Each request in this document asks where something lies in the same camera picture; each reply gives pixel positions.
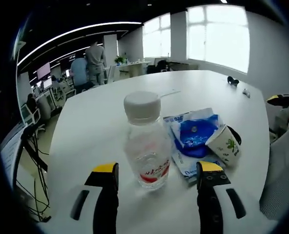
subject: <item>bottle label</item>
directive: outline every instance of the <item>bottle label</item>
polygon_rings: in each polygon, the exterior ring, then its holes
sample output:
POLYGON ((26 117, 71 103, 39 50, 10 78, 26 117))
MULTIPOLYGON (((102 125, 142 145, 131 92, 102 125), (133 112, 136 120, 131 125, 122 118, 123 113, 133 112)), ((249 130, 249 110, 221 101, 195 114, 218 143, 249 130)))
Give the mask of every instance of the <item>bottle label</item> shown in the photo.
POLYGON ((169 159, 167 159, 163 164, 160 164, 158 167, 140 173, 140 177, 146 183, 156 182, 168 173, 169 165, 170 161, 169 159))

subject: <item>potted plant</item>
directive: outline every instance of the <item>potted plant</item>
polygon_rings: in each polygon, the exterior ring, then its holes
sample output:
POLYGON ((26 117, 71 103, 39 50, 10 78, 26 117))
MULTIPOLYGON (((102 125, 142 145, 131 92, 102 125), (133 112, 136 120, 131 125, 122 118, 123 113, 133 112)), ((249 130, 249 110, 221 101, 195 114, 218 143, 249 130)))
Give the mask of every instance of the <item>potted plant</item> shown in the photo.
POLYGON ((117 56, 114 62, 117 63, 117 65, 121 65, 124 62, 124 58, 121 56, 117 56))

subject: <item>monitor screen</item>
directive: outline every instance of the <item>monitor screen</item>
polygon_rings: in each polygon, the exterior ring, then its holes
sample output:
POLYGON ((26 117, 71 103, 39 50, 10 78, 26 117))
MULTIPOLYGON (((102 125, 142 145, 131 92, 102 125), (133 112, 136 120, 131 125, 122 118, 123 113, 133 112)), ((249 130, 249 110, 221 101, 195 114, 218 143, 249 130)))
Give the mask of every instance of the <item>monitor screen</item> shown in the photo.
POLYGON ((49 73, 50 73, 50 63, 46 63, 37 70, 37 77, 38 79, 41 79, 49 73))
POLYGON ((43 88, 44 88, 44 89, 48 88, 50 85, 52 85, 52 80, 51 80, 51 78, 49 78, 49 79, 47 79, 47 80, 45 80, 45 81, 43 82, 43 88))

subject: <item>white bottle cap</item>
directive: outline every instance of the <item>white bottle cap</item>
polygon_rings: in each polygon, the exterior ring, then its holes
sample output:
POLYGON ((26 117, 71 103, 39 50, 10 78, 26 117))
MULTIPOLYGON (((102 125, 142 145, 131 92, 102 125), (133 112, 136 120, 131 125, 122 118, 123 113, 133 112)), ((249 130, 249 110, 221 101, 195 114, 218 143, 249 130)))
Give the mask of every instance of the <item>white bottle cap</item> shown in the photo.
POLYGON ((137 91, 125 97, 124 108, 131 124, 151 123, 159 117, 160 97, 156 93, 137 91))

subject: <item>ceiling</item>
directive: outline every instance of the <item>ceiling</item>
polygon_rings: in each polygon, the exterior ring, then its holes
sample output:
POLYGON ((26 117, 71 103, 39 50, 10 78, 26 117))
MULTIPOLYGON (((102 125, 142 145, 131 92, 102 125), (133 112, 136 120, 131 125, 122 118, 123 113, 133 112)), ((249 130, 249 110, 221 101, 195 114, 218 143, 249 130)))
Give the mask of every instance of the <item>ceiling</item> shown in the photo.
MULTIPOLYGON (((230 4, 245 6, 246 10, 264 15, 279 23, 279 18, 261 1, 227 0, 230 4)), ((220 0, 121 0, 102 1, 76 0, 69 3, 64 0, 46 0, 36 5, 24 27, 22 41, 26 45, 20 50, 19 61, 44 42, 65 32, 105 22, 135 21, 144 23, 165 13, 184 11, 187 7, 221 3, 220 0)), ((92 39, 102 43, 106 34, 117 33, 120 39, 141 25, 106 25, 80 30, 65 35, 41 47, 19 66, 19 73, 28 71, 30 79, 33 72, 45 63, 74 50, 89 46, 92 39)))

